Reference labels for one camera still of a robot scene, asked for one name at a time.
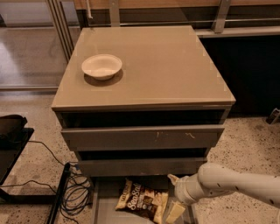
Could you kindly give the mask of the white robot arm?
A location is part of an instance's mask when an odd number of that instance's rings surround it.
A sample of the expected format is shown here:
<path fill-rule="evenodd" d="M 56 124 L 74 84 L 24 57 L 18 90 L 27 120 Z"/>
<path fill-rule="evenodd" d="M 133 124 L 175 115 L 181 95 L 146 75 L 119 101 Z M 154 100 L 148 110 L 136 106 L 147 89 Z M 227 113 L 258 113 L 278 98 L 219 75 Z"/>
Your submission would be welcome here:
<path fill-rule="evenodd" d="M 273 207 L 280 207 L 280 176 L 238 172 L 226 166 L 205 163 L 192 176 L 168 174 L 174 195 L 184 206 L 201 199 L 234 192 L 242 193 Z"/>

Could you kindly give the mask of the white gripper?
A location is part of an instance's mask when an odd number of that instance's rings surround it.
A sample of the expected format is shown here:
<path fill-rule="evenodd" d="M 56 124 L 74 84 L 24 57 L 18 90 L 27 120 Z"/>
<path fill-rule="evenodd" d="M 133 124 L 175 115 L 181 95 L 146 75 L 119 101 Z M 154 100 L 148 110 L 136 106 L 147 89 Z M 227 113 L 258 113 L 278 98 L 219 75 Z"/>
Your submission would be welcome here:
<path fill-rule="evenodd" d="M 204 190 L 198 180 L 198 175 L 184 176 L 179 178 L 173 174 L 167 175 L 168 179 L 175 186 L 174 193 L 178 201 L 172 201 L 165 222 L 167 224 L 174 224 L 175 221 L 186 210 L 184 205 L 190 206 L 198 202 L 205 196 Z"/>

